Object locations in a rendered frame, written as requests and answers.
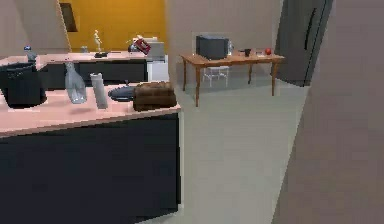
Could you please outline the white chair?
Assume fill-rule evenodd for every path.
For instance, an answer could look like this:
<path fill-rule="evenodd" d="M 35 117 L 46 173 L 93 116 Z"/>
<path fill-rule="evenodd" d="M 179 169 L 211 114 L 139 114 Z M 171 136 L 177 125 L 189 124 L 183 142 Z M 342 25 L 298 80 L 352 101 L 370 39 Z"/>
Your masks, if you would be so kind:
<path fill-rule="evenodd" d="M 221 77 L 225 79 L 225 86 L 228 86 L 229 66 L 207 67 L 203 69 L 202 80 L 208 80 L 209 86 L 212 86 L 212 80 L 214 78 L 220 79 Z"/>

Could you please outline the white cabinet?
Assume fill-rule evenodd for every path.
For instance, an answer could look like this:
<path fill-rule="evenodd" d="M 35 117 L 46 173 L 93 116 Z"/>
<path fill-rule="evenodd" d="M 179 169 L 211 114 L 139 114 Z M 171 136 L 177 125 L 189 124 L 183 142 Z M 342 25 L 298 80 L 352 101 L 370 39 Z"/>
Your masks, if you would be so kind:
<path fill-rule="evenodd" d="M 168 56 L 165 55 L 163 60 L 148 61 L 147 71 L 149 81 L 168 81 Z"/>

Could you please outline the grey spray bottle blue cap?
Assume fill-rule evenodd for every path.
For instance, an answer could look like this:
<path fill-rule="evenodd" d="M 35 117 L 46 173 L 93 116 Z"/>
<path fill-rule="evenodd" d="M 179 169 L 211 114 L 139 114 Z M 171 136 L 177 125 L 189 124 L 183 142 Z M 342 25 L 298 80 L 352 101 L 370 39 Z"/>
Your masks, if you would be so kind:
<path fill-rule="evenodd" d="M 35 62 L 37 58 L 37 54 L 32 51 L 32 48 L 30 46 L 25 46 L 24 51 L 27 55 L 27 59 L 29 62 Z"/>

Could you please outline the black pot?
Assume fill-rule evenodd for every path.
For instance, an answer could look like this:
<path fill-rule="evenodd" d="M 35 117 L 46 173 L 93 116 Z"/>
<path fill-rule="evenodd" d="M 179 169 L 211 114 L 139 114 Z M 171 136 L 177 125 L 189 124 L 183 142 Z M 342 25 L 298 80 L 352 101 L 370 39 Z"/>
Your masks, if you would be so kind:
<path fill-rule="evenodd" d="M 0 91 L 13 109 L 34 107 L 47 99 L 41 77 L 32 62 L 1 65 Z"/>

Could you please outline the white figurine statue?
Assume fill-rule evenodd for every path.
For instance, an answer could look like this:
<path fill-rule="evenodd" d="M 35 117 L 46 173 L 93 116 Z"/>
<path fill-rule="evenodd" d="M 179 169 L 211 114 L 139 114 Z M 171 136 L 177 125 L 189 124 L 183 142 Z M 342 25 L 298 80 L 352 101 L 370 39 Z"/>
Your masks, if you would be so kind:
<path fill-rule="evenodd" d="M 97 53 L 95 54 L 95 57 L 96 58 L 106 57 L 108 53 L 101 51 L 102 41 L 101 41 L 98 33 L 99 33 L 98 30 L 94 31 L 94 41 L 95 41 L 95 44 L 97 45 Z"/>

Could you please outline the grey paper towel roll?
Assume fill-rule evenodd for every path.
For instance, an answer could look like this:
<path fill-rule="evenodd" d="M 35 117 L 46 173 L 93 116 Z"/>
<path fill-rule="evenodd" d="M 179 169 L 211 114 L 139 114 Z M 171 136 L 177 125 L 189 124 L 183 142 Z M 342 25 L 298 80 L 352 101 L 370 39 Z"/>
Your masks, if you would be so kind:
<path fill-rule="evenodd" d="M 94 96 L 98 109 L 106 109 L 108 107 L 107 98 L 105 94 L 105 88 L 101 73 L 90 74 Z"/>

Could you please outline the grey box appliance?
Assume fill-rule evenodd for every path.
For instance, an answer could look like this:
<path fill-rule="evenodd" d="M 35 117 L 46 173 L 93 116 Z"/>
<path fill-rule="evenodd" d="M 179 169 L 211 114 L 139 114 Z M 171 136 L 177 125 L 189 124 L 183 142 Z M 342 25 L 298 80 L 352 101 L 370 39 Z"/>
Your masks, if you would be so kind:
<path fill-rule="evenodd" d="M 147 55 L 150 61 L 164 61 L 165 60 L 165 44 L 158 39 L 145 38 L 145 41 L 150 45 L 151 49 Z"/>

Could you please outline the dark framed wall picture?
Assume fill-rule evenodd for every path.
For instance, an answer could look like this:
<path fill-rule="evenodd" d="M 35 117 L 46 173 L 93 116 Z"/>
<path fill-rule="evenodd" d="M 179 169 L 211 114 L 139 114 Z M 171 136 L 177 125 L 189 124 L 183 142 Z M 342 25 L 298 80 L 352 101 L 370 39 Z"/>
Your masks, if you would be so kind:
<path fill-rule="evenodd" d="M 72 5 L 70 3 L 61 3 L 60 8 L 61 8 L 66 30 L 68 32 L 77 32 L 78 29 L 76 26 L 76 22 L 75 22 L 73 10 L 72 10 Z"/>

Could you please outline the brown bread loaf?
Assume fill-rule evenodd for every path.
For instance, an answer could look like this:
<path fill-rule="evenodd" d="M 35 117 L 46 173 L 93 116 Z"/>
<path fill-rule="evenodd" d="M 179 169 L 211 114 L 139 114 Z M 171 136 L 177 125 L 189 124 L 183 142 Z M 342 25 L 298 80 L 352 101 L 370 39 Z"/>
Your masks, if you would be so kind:
<path fill-rule="evenodd" d="M 143 83 L 134 88 L 133 108 L 136 111 L 169 108 L 176 104 L 176 95 L 170 82 Z"/>

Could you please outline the dark grey fridge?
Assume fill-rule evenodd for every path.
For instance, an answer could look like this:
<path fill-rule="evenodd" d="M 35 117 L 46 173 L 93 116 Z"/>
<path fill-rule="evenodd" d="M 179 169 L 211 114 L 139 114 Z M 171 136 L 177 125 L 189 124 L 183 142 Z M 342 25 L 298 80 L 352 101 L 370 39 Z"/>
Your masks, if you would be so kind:
<path fill-rule="evenodd" d="M 275 53 L 284 57 L 277 78 L 304 87 L 311 83 L 333 0 L 284 0 Z"/>

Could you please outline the long dark cabinet pink worktop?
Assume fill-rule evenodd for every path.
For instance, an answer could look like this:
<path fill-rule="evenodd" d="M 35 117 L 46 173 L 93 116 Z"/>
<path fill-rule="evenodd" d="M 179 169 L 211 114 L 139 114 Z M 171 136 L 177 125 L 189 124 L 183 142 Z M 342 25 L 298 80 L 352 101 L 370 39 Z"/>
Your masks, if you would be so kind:
<path fill-rule="evenodd" d="M 109 52 L 106 57 L 96 58 L 95 53 L 66 53 L 38 55 L 36 69 L 45 90 L 65 88 L 66 62 L 73 62 L 77 73 L 86 86 L 91 85 L 90 74 L 101 73 L 105 85 L 148 82 L 147 59 L 141 52 Z M 26 63 L 26 56 L 10 56 L 0 60 L 0 66 Z"/>

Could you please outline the black microwave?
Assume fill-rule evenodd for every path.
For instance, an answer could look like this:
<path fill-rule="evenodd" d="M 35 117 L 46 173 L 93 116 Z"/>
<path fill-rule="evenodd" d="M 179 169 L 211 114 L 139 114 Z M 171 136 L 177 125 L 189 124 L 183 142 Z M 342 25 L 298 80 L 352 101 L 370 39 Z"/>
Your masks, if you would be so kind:
<path fill-rule="evenodd" d="M 198 35 L 196 37 L 196 53 L 209 60 L 220 60 L 227 57 L 229 39 L 225 37 Z"/>

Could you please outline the dark cabinet with pink worktop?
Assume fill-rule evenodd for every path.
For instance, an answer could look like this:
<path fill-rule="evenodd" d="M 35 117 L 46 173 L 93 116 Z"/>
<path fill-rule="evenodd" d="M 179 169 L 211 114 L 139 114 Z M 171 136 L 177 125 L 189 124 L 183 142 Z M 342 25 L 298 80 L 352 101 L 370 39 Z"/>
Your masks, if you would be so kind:
<path fill-rule="evenodd" d="M 63 90 L 11 109 L 0 95 L 0 224 L 136 224 L 177 212 L 180 111 L 100 110 Z"/>

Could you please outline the clear glass bottle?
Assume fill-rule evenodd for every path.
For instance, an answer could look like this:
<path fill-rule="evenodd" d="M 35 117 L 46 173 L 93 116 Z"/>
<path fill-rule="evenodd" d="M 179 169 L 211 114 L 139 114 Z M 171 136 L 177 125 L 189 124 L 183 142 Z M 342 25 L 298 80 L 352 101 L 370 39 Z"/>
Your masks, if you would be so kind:
<path fill-rule="evenodd" d="M 82 77 L 77 73 L 73 62 L 66 62 L 65 88 L 73 104 L 87 101 L 86 86 Z"/>

